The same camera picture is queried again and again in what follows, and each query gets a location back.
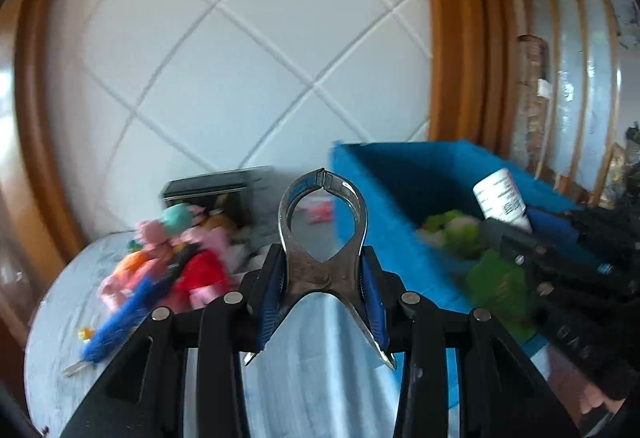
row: blue fabric box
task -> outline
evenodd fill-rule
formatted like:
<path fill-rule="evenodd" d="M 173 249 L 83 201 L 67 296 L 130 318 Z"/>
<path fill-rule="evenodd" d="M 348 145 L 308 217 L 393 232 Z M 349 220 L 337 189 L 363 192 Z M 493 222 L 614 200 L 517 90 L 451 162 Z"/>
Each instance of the blue fabric box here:
<path fill-rule="evenodd" d="M 547 211 L 575 209 L 546 184 L 484 149 L 465 140 L 404 144 L 337 144 L 332 153 L 333 171 L 349 179 L 364 196 L 369 215 L 366 244 L 374 247 L 384 270 L 398 274 L 408 290 L 419 292 L 439 307 L 468 313 L 469 300 L 454 285 L 447 270 L 457 260 L 431 248 L 415 234 L 425 217 L 458 209 L 483 219 L 472 188 L 489 174 L 506 167 L 525 203 Z M 347 206 L 336 202 L 338 239 L 353 234 L 353 218 Z M 536 336 L 523 344 L 529 356 L 545 340 Z M 401 381 L 402 358 L 396 377 Z M 447 351 L 449 406 L 458 403 L 455 354 Z"/>

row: screw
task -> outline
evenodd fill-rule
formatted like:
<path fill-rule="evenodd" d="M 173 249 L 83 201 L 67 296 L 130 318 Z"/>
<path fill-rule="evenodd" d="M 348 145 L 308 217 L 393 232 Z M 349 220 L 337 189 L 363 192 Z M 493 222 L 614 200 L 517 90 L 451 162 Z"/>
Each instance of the screw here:
<path fill-rule="evenodd" d="M 151 312 L 151 318 L 155 321 L 164 321 L 171 313 L 166 306 L 159 306 Z"/>
<path fill-rule="evenodd" d="M 491 312 L 486 308 L 476 308 L 474 310 L 474 317 L 476 318 L 476 321 L 485 323 L 491 318 Z"/>
<path fill-rule="evenodd" d="M 407 304 L 418 304 L 420 302 L 420 296 L 415 292 L 404 292 L 400 299 Z"/>
<path fill-rule="evenodd" d="M 552 291 L 554 290 L 554 286 L 551 283 L 544 282 L 538 285 L 537 290 L 539 295 L 546 296 L 552 293 Z"/>
<path fill-rule="evenodd" d="M 225 303 L 238 304 L 240 301 L 242 301 L 242 294 L 239 291 L 225 293 Z"/>

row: pink plush toy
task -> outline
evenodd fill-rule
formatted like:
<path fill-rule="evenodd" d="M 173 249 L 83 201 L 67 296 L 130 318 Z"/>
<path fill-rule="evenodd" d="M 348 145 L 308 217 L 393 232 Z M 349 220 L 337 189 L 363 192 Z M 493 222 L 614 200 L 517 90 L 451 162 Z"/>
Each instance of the pink plush toy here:
<path fill-rule="evenodd" d="M 144 245 L 158 246 L 169 240 L 169 234 L 159 220 L 151 220 L 136 225 L 136 239 Z"/>
<path fill-rule="evenodd" d="M 229 246 L 225 229 L 222 227 L 207 230 L 204 227 L 187 228 L 181 239 L 185 243 L 199 243 L 202 250 L 210 250 L 217 256 L 224 256 Z"/>
<path fill-rule="evenodd" d="M 191 221 L 191 225 L 195 227 L 202 223 L 205 219 L 207 219 L 206 211 L 204 207 L 200 205 L 189 205 L 189 212 L 193 216 L 193 220 Z"/>
<path fill-rule="evenodd" d="M 98 297 L 107 305 L 111 313 L 117 312 L 128 299 L 122 292 L 120 280 L 115 275 L 110 275 L 102 280 L 98 287 Z"/>

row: green toy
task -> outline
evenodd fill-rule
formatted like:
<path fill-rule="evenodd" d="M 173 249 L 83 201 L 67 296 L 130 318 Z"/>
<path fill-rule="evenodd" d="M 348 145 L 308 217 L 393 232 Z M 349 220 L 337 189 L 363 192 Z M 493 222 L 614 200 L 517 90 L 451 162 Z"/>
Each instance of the green toy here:
<path fill-rule="evenodd" d="M 129 243 L 127 243 L 127 253 L 130 254 L 131 252 L 142 250 L 143 246 L 144 245 L 142 243 L 139 243 L 136 240 L 130 240 Z"/>
<path fill-rule="evenodd" d="M 460 259 L 478 258 L 485 249 L 478 232 L 479 220 L 460 211 L 429 216 L 420 237 L 436 248 L 445 248 Z"/>
<path fill-rule="evenodd" d="M 527 285 L 521 267 L 488 250 L 466 276 L 466 289 L 472 303 L 494 313 L 514 339 L 525 342 L 535 335 L 527 317 Z"/>

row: plush toy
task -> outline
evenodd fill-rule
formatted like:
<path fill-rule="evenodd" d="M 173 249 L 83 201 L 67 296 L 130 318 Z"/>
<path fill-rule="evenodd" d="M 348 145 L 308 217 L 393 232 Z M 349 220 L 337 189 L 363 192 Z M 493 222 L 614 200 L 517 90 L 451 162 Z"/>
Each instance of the plush toy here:
<path fill-rule="evenodd" d="M 143 277 L 149 277 L 152 281 L 159 280 L 166 272 L 167 267 L 171 264 L 171 259 L 167 256 L 162 258 L 149 259 L 141 266 L 135 274 L 132 274 L 124 285 L 125 290 L 133 292 Z"/>
<path fill-rule="evenodd" d="M 156 246 L 169 238 L 169 233 L 159 220 L 139 222 L 136 225 L 136 240 L 143 245 Z"/>
<path fill-rule="evenodd" d="M 98 287 L 98 297 L 111 313 L 117 312 L 128 299 L 122 290 L 122 284 L 116 275 L 105 277 Z"/>
<path fill-rule="evenodd" d="M 186 203 L 167 207 L 160 216 L 160 223 L 171 238 L 177 238 L 193 224 L 193 215 Z"/>
<path fill-rule="evenodd" d="M 222 227 L 211 230 L 204 227 L 187 228 L 182 233 L 181 240 L 185 243 L 197 243 L 203 250 L 210 250 L 217 256 L 223 256 L 229 246 L 226 232 Z"/>
<path fill-rule="evenodd" d="M 172 290 L 188 295 L 193 309 L 198 309 L 231 289 L 223 262 L 210 250 L 203 250 L 189 260 Z"/>
<path fill-rule="evenodd" d="M 120 260 L 116 268 L 111 272 L 111 275 L 116 275 L 121 278 L 128 277 L 143 266 L 148 259 L 149 256 L 143 250 L 131 252 Z"/>
<path fill-rule="evenodd" d="M 189 212 L 193 219 L 191 220 L 191 226 L 196 227 L 205 221 L 208 217 L 207 209 L 200 205 L 189 205 Z"/>

